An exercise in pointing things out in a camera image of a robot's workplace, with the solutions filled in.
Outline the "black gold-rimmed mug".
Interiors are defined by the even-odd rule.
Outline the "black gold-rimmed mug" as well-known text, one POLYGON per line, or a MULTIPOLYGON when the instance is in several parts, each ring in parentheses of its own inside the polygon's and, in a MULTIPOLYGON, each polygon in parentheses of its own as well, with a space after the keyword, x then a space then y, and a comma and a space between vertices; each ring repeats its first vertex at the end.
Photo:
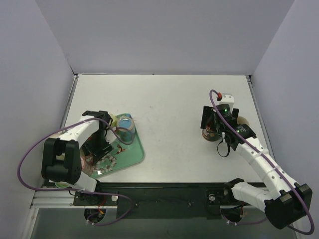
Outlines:
POLYGON ((209 126, 206 126, 206 128, 202 130, 202 136, 209 142, 215 142, 222 139, 222 135, 213 131, 209 126))

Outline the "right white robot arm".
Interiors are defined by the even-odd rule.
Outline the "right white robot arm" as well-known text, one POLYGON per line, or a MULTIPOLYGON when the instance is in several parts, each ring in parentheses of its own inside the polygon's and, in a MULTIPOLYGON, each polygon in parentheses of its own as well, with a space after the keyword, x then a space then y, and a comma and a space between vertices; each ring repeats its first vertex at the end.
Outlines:
POLYGON ((226 184, 223 199, 229 204, 243 201, 265 213, 269 222, 278 229, 306 216, 311 205, 312 190, 299 184, 286 174, 262 146, 254 131, 247 124, 239 124, 238 109, 228 104, 217 107, 204 106, 201 120, 203 137, 208 141, 220 140, 241 155, 257 173, 267 190, 256 188, 243 179, 226 184))

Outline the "beige bird mug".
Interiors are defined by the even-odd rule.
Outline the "beige bird mug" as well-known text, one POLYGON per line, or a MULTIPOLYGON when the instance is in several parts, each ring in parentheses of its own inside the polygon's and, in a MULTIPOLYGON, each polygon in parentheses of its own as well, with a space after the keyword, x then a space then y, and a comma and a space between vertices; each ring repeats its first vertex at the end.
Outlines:
POLYGON ((238 124, 245 124, 247 126, 250 126, 249 121, 245 117, 242 117, 242 116, 238 116, 237 123, 238 124))

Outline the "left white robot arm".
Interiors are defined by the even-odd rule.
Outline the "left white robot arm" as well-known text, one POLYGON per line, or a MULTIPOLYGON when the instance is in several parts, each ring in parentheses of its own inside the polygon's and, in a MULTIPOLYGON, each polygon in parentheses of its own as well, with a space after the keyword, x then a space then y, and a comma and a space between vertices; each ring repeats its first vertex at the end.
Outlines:
POLYGON ((80 121, 58 138, 44 142, 41 175, 53 182, 67 183, 68 186, 86 191, 85 199, 91 205, 102 201, 103 193, 97 189, 97 180, 82 171, 80 149, 93 156, 93 163, 113 150, 106 140, 112 117, 107 111, 85 111, 80 121))

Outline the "pink mug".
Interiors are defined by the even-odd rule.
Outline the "pink mug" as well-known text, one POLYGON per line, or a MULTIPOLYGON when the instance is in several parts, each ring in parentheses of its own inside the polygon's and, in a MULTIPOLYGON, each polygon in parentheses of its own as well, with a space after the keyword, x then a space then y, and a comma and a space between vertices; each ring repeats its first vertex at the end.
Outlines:
POLYGON ((90 155, 81 156, 80 159, 82 171, 87 175, 91 175, 93 173, 93 157, 90 155))

